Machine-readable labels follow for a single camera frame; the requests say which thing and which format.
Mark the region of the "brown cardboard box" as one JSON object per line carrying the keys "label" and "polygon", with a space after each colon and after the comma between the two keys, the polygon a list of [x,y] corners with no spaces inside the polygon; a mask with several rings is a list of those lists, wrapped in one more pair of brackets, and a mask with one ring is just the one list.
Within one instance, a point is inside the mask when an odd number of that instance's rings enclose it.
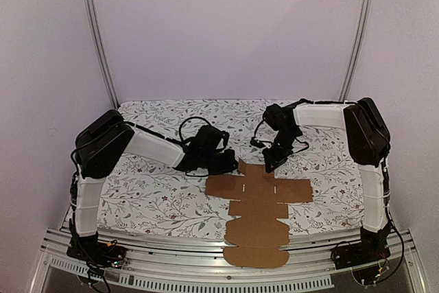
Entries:
{"label": "brown cardboard box", "polygon": [[264,166],[238,164],[240,175],[210,176],[205,194],[229,201],[225,260],[245,268],[280,268],[289,260],[289,205],[313,201],[311,181],[275,178]]}

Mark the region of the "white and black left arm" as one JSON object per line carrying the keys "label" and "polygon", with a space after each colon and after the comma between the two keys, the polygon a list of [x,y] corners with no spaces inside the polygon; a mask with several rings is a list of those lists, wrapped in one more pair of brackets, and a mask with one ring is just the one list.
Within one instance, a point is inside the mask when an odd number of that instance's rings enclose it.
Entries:
{"label": "white and black left arm", "polygon": [[126,121],[109,110],[75,139],[71,160],[75,165],[70,196],[69,257],[96,266],[111,267],[123,261],[126,249],[116,241],[99,242],[97,213],[102,187],[123,154],[142,156],[188,174],[197,169],[209,176],[238,168],[235,152],[227,147],[229,134],[206,122],[193,137],[171,139]]}

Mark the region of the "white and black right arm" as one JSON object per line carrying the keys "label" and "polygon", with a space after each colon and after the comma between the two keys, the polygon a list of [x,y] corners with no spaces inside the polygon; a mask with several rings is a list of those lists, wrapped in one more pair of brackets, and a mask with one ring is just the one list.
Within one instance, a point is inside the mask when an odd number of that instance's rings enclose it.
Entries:
{"label": "white and black right arm", "polygon": [[348,151],[358,166],[363,185],[364,217],[360,241],[334,247],[332,261],[336,269],[344,269],[389,257],[390,132],[374,101],[369,97],[356,102],[300,99],[286,106],[269,105],[262,121],[277,133],[271,146],[262,151],[267,173],[272,173],[293,154],[293,142],[302,136],[301,127],[323,126],[346,132]]}

